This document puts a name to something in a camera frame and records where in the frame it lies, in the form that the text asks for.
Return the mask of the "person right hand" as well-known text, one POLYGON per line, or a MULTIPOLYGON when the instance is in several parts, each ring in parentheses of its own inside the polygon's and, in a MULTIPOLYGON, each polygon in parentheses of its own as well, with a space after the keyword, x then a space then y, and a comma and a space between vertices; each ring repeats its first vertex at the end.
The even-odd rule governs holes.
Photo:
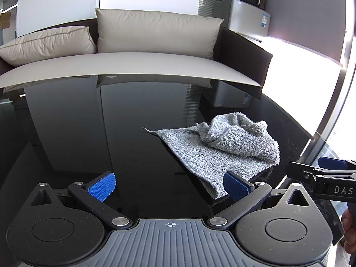
POLYGON ((349 209, 346 209, 342 214, 342 226, 344 231, 344 238, 345 238, 345 251, 348 254, 355 253, 356 250, 356 234, 355 228, 352 226, 353 217, 349 209))

